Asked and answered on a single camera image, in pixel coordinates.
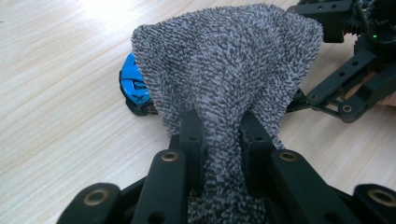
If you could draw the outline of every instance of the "black plastic part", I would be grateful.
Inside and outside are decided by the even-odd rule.
[[[373,107],[379,100],[392,94],[396,87],[396,64],[367,81],[349,99],[338,106],[341,120],[352,122]]]
[[[177,149],[155,155],[132,224],[187,223],[187,158]]]
[[[272,138],[262,127],[253,113],[247,112],[242,117],[240,146],[242,148],[243,166],[247,193],[254,197],[264,195],[267,181],[266,167],[271,153],[276,150]]]
[[[98,183],[82,190],[66,207],[58,224],[119,223],[120,210],[116,206],[120,189],[113,184]]]
[[[306,97],[301,89],[294,94],[292,101],[286,108],[286,113],[310,108],[311,105],[306,101]]]
[[[293,11],[307,18],[317,20],[323,26],[323,41],[344,42],[343,18],[352,12],[352,0],[346,1],[300,1]]]
[[[146,178],[142,178],[121,191],[118,209],[122,212],[123,218],[119,224],[131,223],[134,216],[134,209],[139,200],[140,193],[145,184]]]
[[[396,192],[375,184],[359,185],[353,193],[355,210],[365,223],[396,223]]]
[[[196,193],[200,194],[204,187],[203,169],[206,149],[202,122],[195,110],[184,115],[178,141],[178,148],[186,153],[189,160],[187,163],[188,189],[194,189]]]
[[[271,155],[269,173],[283,200],[287,202],[292,223],[360,223],[337,194],[297,152],[274,151]]]
[[[377,59],[377,56],[367,50],[358,51],[356,55],[306,95],[308,103],[311,105],[323,104],[326,102],[326,98],[343,87],[344,82],[350,80],[360,71],[364,71],[375,59]]]

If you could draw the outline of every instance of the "screw hole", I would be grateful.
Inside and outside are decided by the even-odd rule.
[[[163,212],[154,212],[151,213],[148,217],[149,224],[161,224],[165,222],[165,213]]]
[[[110,192],[107,189],[95,189],[87,194],[84,198],[84,203],[88,206],[96,206],[107,200]]]
[[[370,198],[372,198],[377,203],[388,207],[396,207],[396,196],[392,195],[381,189],[370,189],[368,191]]]
[[[309,98],[311,98],[311,100],[316,100],[318,96],[316,93],[312,93],[311,95],[309,95]]]
[[[291,152],[282,152],[279,157],[284,161],[297,161],[297,157]]]
[[[349,113],[350,111],[352,111],[352,106],[350,106],[350,105],[343,105],[343,110],[344,110],[344,112]]]
[[[178,154],[176,152],[166,152],[161,156],[161,158],[163,161],[175,161],[178,159]]]

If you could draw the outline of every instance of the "wood grain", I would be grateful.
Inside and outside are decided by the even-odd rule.
[[[207,7],[297,1],[17,1],[0,3],[0,223],[55,223],[97,182],[124,189],[167,148],[156,116],[124,104],[118,72],[134,28]],[[351,55],[355,36],[324,44],[303,89]],[[396,109],[352,124],[313,110],[285,116],[280,137],[331,185],[396,189]]]

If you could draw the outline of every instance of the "fuzzy cloth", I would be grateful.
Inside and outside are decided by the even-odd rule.
[[[133,53],[169,135],[195,108],[208,144],[201,197],[189,223],[263,223],[247,194],[238,129],[252,110],[277,148],[286,107],[318,54],[322,28],[267,5],[217,7],[139,26]]]

